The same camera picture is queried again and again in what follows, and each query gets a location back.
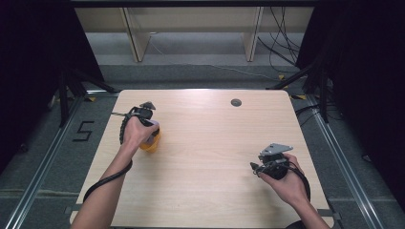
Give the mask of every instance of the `black controller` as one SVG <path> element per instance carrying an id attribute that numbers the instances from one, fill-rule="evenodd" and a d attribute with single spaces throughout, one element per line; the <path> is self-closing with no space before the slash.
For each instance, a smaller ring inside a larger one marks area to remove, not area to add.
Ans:
<path id="1" fill-rule="evenodd" d="M 259 155 L 263 165 L 250 162 L 253 173 L 257 175 L 261 172 L 275 179 L 283 178 L 289 167 L 288 159 L 283 155 L 283 152 L 289 150 L 292 150 L 292 147 L 275 143 L 267 146 Z"/>

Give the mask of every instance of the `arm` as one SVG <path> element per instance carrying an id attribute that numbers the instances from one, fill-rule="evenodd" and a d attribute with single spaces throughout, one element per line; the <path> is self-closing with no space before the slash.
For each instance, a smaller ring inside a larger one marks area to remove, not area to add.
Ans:
<path id="1" fill-rule="evenodd" d="M 158 128 L 158 123 L 151 127 L 144 127 L 137 118 L 132 117 L 126 125 L 122 145 L 101 179 L 125 168 L 130 163 L 140 143 L 146 141 Z M 81 206 L 71 228 L 110 227 L 124 179 L 125 175 L 95 189 Z"/>
<path id="2" fill-rule="evenodd" d="M 302 172 L 295 156 L 289 154 L 284 155 Z M 294 208 L 298 216 L 301 218 L 301 221 L 303 221 L 304 225 L 308 229 L 329 228 L 329 226 L 324 222 L 316 209 L 307 199 L 305 187 L 301 178 L 299 178 L 292 171 L 288 171 L 286 176 L 280 180 L 273 179 L 272 177 L 263 173 L 260 173 L 259 176 L 274 189 L 282 201 L 288 203 L 292 208 Z"/>

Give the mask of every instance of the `hand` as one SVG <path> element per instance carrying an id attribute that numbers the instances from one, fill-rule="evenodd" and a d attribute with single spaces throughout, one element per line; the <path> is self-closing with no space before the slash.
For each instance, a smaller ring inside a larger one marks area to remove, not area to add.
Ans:
<path id="1" fill-rule="evenodd" d="M 294 163 L 297 166 L 297 169 L 303 173 L 298 164 L 297 157 L 290 154 L 284 154 L 284 156 L 290 162 Z M 259 177 L 274 189 L 282 201 L 291 206 L 294 206 L 303 200 L 308 201 L 303 181 L 291 170 L 288 170 L 286 176 L 280 180 L 274 179 L 264 173 L 259 173 Z"/>
<path id="2" fill-rule="evenodd" d="M 137 148 L 140 143 L 145 142 L 149 136 L 159 128 L 157 121 L 150 120 L 150 122 L 154 123 L 154 125 L 145 127 L 137 117 L 131 117 L 125 127 L 122 145 L 131 145 Z"/>

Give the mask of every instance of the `wooden table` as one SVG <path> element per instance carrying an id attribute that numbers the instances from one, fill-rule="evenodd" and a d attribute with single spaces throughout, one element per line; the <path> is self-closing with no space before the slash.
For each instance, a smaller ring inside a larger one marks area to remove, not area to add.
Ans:
<path id="1" fill-rule="evenodd" d="M 234 98 L 240 107 L 231 104 Z M 294 147 L 290 153 L 306 173 L 312 204 L 329 210 L 286 92 L 123 91 L 114 112 L 145 101 L 157 108 L 160 145 L 153 154 L 135 154 L 112 226 L 285 228 L 299 217 L 249 165 L 260 162 L 258 154 L 270 143 Z M 116 154 L 121 121 L 111 115 L 77 204 Z M 333 226 L 332 217 L 324 219 Z"/>

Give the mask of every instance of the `gray floor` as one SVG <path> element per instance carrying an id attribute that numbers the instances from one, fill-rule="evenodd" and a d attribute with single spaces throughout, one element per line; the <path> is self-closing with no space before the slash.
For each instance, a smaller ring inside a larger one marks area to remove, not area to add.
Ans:
<path id="1" fill-rule="evenodd" d="M 270 43 L 268 34 L 262 39 Z M 122 33 L 88 34 L 96 59 L 106 82 L 118 89 L 182 89 L 224 88 L 264 90 L 279 81 L 279 75 L 288 77 L 297 69 L 275 55 L 271 56 L 261 44 L 257 45 L 254 62 L 245 61 L 245 51 L 238 33 L 156 33 L 141 63 L 135 63 L 129 49 L 128 38 Z M 299 44 L 302 34 L 290 34 Z M 286 49 L 277 47 L 284 55 Z M 289 85 L 289 94 L 302 94 L 305 78 Z M 88 90 L 97 90 L 87 85 Z M 117 98 L 99 94 L 94 102 L 79 101 L 75 113 L 56 157 L 34 196 L 30 211 L 21 228 L 69 228 L 68 207 L 75 204 L 98 142 Z M 291 99 L 295 110 L 309 105 L 307 99 Z M 0 226 L 6 225 L 9 216 L 29 187 L 35 171 L 45 157 L 58 132 L 60 111 L 56 102 L 44 114 L 29 139 L 29 150 L 14 157 L 0 176 Z M 331 207 L 340 218 L 335 228 L 369 228 L 367 218 L 335 160 L 329 143 L 325 140 L 312 110 L 302 113 L 298 121 L 309 146 L 309 152 Z M 350 162 L 355 176 L 370 199 L 383 228 L 405 228 L 405 216 L 390 190 L 374 169 L 373 164 L 361 158 L 362 147 L 352 134 L 339 112 L 329 107 L 330 124 L 344 156 Z M 92 131 L 88 141 L 78 134 L 83 121 L 94 123 L 83 126 Z"/>

